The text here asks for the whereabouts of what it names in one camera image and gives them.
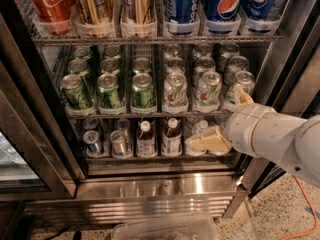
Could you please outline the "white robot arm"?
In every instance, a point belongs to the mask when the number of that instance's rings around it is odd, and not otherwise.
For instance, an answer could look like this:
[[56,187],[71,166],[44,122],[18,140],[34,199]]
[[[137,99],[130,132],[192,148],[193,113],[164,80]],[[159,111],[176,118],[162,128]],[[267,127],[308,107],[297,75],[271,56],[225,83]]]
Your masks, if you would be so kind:
[[264,158],[284,171],[320,187],[320,116],[309,119],[276,112],[253,102],[243,88],[236,96],[244,103],[226,121],[186,140],[194,151],[225,153],[235,149]]

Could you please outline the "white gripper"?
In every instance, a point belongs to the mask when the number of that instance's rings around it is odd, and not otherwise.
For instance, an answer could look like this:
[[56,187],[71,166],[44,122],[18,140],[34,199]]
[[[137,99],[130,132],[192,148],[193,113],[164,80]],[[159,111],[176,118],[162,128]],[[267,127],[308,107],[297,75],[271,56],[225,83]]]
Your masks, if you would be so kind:
[[272,107],[254,103],[252,97],[240,86],[234,87],[234,97],[236,105],[243,107],[235,111],[225,123],[229,140],[219,126],[212,126],[189,138],[191,149],[228,153],[233,147],[238,152],[257,157],[253,147],[254,130],[263,116],[275,113],[275,110]]

